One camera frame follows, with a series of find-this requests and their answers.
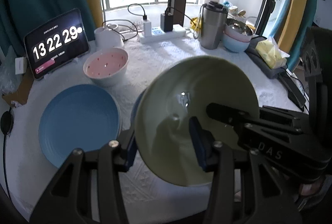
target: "pink bowl with red dots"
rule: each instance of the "pink bowl with red dots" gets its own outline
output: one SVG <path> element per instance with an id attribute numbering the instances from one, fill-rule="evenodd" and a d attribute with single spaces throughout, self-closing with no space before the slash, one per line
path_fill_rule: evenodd
<path id="1" fill-rule="evenodd" d="M 124 77 L 128 65 L 128 54 L 124 49 L 113 47 L 90 55 L 83 71 L 95 84 L 110 87 Z"/>

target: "power adapter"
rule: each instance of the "power adapter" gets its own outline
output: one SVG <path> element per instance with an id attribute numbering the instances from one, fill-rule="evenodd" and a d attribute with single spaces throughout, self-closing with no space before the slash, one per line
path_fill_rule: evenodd
<path id="1" fill-rule="evenodd" d="M 173 30 L 173 14 L 168 11 L 160 15 L 160 27 L 164 32 L 170 32 Z"/>

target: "white charger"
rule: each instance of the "white charger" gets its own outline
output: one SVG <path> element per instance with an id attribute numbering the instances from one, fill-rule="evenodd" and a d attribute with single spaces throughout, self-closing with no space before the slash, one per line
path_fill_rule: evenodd
<path id="1" fill-rule="evenodd" d="M 143 21 L 143 29 L 144 29 L 144 36 L 145 37 L 150 37 L 152 36 L 152 26 L 151 26 L 151 21 L 146 19 L 142 20 Z"/>

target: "blue bowl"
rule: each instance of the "blue bowl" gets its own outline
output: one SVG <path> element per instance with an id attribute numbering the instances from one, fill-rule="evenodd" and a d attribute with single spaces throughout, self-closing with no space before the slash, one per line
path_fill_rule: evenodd
<path id="1" fill-rule="evenodd" d="M 39 143 L 57 168 L 75 148 L 100 149 L 117 138 L 121 118 L 117 103 L 95 85 L 76 85 L 59 93 L 40 119 Z"/>
<path id="2" fill-rule="evenodd" d="M 134 103 L 134 106 L 132 108 L 132 114 L 130 116 L 130 123 L 131 124 L 133 124 L 134 121 L 135 121 L 135 116 L 136 116 L 136 113 L 137 113 L 138 105 L 141 102 L 141 99 L 142 99 L 142 96 L 143 96 L 144 92 L 145 92 L 145 90 L 138 96 L 138 98 L 136 99 L 136 101 Z"/>
<path id="3" fill-rule="evenodd" d="M 231 38 L 230 36 L 224 34 L 222 43 L 224 47 L 232 53 L 244 52 L 248 47 L 250 42 L 242 42 Z"/>

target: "tablet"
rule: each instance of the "tablet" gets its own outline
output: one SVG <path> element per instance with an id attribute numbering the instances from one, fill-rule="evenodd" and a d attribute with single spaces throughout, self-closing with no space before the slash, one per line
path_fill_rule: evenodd
<path id="1" fill-rule="evenodd" d="M 89 51 L 79 9 L 61 14 L 24 38 L 31 71 L 36 80 Z"/>

